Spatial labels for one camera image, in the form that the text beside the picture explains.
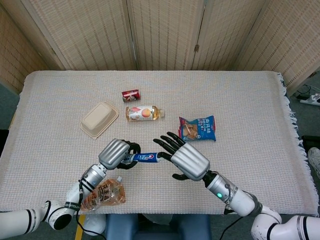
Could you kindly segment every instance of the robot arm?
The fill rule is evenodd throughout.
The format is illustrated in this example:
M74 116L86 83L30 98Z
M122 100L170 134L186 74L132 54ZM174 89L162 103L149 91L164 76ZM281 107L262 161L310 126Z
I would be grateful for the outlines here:
M189 143L172 132L170 137L153 141L170 154L159 152L158 156L172 162L183 174L173 174L177 180L191 179L204 181L205 187L221 201L227 209L232 209L240 216L254 215L251 235L255 240L318 240L320 238L320 218L294 216L287 223L281 224L280 215L269 207L263 206L257 198L235 186L226 177L210 170L209 160Z
M105 178L107 170L113 170L126 155L140 153L140 146L136 143L113 139L99 154L99 163L89 167L79 182L76 182L67 193L66 202L47 201L42 207L0 213L0 239L34 232L40 222L47 222L55 230L65 228L71 221L75 212L80 209L84 200L96 186ZM137 162L125 168L133 167Z

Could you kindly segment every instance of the blue chair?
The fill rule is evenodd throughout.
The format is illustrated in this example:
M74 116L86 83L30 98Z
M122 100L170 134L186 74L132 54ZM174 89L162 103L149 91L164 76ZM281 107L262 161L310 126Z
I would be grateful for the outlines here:
M108 240L211 240L210 219L205 214L174 214L167 225L147 227L138 214L108 214L105 236Z

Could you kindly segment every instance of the gray carpet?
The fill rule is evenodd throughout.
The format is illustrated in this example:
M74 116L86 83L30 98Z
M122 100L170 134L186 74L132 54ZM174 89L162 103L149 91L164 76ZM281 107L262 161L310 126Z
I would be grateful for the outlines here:
M320 88L320 73L308 80L307 84L313 85ZM307 87L303 86L300 91L305 92L308 90ZM14 111L16 110L19 97L8 92L0 86L0 128L7 129ZM295 96L290 97L290 107L297 118L298 134L299 136L311 135L320 136L320 106L306 105L300 103ZM314 169L311 167L311 174L313 176L315 185L318 193L320 193L320 179L317 177ZM283 222L288 221L292 215L282 215ZM218 240L223 230L232 222L238 218L237 215L212 215L211 216L211 231L212 239ZM250 230L253 217L245 217L231 227L224 235L224 240L252 240ZM54 231L47 223L41 223L36 232L28 235L17 236L10 238L11 240L73 240L75 239L77 223L73 219L72 222L63 230ZM102 239L100 237L91 237L86 234L83 235L82 239Z

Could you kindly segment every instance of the red soda can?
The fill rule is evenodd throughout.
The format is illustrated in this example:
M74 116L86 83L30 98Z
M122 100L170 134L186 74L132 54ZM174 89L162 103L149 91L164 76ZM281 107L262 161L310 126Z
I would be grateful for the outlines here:
M122 92L122 100L125 103L139 100L140 98L141 97L138 89Z

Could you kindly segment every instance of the plastic bag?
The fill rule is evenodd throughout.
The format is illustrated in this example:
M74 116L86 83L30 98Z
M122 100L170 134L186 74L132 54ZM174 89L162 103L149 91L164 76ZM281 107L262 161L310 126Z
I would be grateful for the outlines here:
M184 141L194 140L216 140L216 125L214 116L197 118L188 121L183 117L180 119L179 137Z
M125 188L121 177L100 183L83 201L81 210L89 212L100 206L115 206L126 202Z

